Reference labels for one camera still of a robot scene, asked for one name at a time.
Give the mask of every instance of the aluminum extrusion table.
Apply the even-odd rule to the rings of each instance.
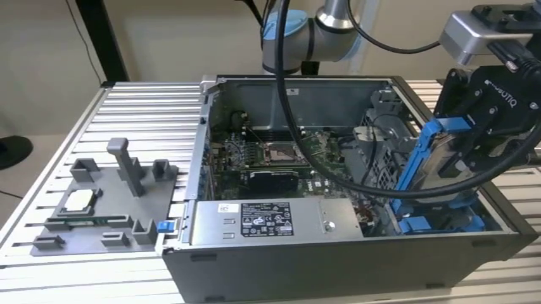
[[[433,108],[441,85],[408,85]],[[199,114],[199,84],[124,82],[100,89],[12,217],[0,230],[0,303],[183,303],[156,252],[96,255],[29,255],[40,225],[52,215],[71,183],[69,166],[95,158],[113,166],[111,137],[127,137],[129,154],[143,165],[167,158],[180,173],[169,217],[183,213],[187,170]],[[494,184],[541,232],[541,171],[506,172]],[[481,266],[453,289],[375,294],[286,303],[541,303],[541,240],[514,258]]]

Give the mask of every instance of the warning label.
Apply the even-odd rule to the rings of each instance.
[[[252,236],[292,236],[294,219],[288,203],[240,204],[240,234]]]

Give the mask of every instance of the blue latch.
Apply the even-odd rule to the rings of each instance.
[[[163,220],[157,223],[157,233],[171,233],[175,232],[175,222],[169,220]]]
[[[482,221],[481,217],[475,215],[471,217],[470,224],[463,228],[466,232],[479,232],[485,230],[485,222]]]
[[[407,190],[422,162],[430,157],[430,147],[438,133],[455,134],[470,130],[470,126],[462,117],[433,118],[423,126],[416,140],[415,148],[407,161],[406,168],[398,178],[396,190]],[[412,212],[412,207],[406,206],[400,199],[394,199],[390,207],[398,216]]]
[[[398,226],[404,234],[431,230],[424,217],[406,217],[398,222]]]

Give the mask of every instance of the wire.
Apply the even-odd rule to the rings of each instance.
[[[79,29],[77,21],[75,19],[75,15],[73,15],[73,10],[71,9],[71,5],[69,5],[68,0],[65,0],[65,5],[68,6],[71,20],[73,20],[73,24],[75,24],[75,28],[77,29],[79,37],[81,38],[83,43],[84,43],[84,49],[87,50],[88,61],[91,62],[92,70],[93,70],[93,73],[95,73],[96,78],[97,78],[97,84],[101,85],[101,78],[100,78],[100,74],[97,73],[96,66],[93,65],[92,56],[91,56],[91,50],[88,48],[88,43],[84,40],[81,30]]]
[[[13,193],[9,193],[9,192],[1,191],[1,190],[0,190],[0,193],[1,193],[1,194],[5,194],[5,195],[8,195],[8,196],[12,196],[13,198],[18,198],[20,200],[22,199],[22,197],[21,197],[20,195],[16,195],[16,194],[13,194]]]
[[[250,8],[250,11],[252,12],[252,15],[255,17],[256,23],[259,24],[259,26],[263,26],[263,18],[262,18],[262,14],[259,14],[259,11],[256,9],[254,0],[239,0],[241,2],[244,2],[244,4],[247,5],[247,7]]]
[[[376,47],[384,49],[386,51],[390,51],[392,53],[396,54],[418,54],[422,53],[430,49],[434,49],[437,46],[439,46],[439,42],[433,42],[431,44],[418,47],[416,49],[399,49],[398,47],[392,47],[388,46],[387,44],[383,44],[382,42],[379,42],[378,40],[375,40],[366,32],[364,30],[360,28],[359,24],[356,23],[355,17],[354,17],[354,13],[351,11],[351,0],[347,0],[347,17],[348,17],[348,21],[351,22],[351,25],[354,26],[354,29],[356,30],[356,32],[359,33],[359,35],[370,41],[370,43],[372,45],[375,45]]]
[[[245,130],[248,130],[248,131],[254,134],[255,138],[256,138],[262,143],[264,143],[263,139],[255,134],[254,130],[252,130],[250,127],[245,127]]]
[[[537,122],[535,128],[531,130],[531,133],[527,136],[527,138],[525,138],[522,145],[515,150],[513,150],[511,154],[506,159],[503,159],[498,164],[495,164],[487,171],[454,184],[423,189],[419,191],[408,191],[408,190],[388,190],[388,189],[378,189],[375,187],[366,187],[354,184],[347,180],[343,180],[339,176],[336,176],[332,172],[330,172],[328,169],[310,155],[310,150],[304,147],[300,135],[298,133],[294,114],[288,106],[287,91],[286,91],[284,54],[283,54],[286,15],[288,2],[290,0],[282,0],[278,10],[276,43],[275,43],[275,77],[276,77],[278,98],[284,112],[288,131],[296,143],[298,149],[300,150],[307,163],[312,166],[312,168],[319,172],[319,174],[326,179],[332,181],[336,185],[339,185],[343,188],[351,189],[363,194],[370,194],[384,198],[400,198],[400,199],[433,198],[437,196],[458,193],[463,190],[470,190],[471,188],[475,188],[483,183],[489,182],[494,177],[501,175],[515,164],[515,161],[521,157],[523,157],[523,155],[530,151],[530,149],[533,149],[537,146],[538,142],[541,141],[539,122]]]
[[[371,127],[371,151],[370,151],[368,164],[366,165],[364,175],[362,176],[362,179],[360,179],[360,185],[364,185],[366,178],[368,177],[371,169],[374,168],[375,154],[378,152],[378,139],[375,138],[374,122],[371,122],[371,125],[368,127]]]

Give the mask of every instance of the motherboard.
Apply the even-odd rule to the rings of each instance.
[[[352,135],[328,128],[302,130],[303,144],[316,161],[340,178],[352,180],[342,151]],[[360,227],[371,228],[376,216],[371,201],[326,179],[307,163],[286,132],[243,127],[240,132],[215,136],[211,143],[216,200],[270,198],[348,198]]]

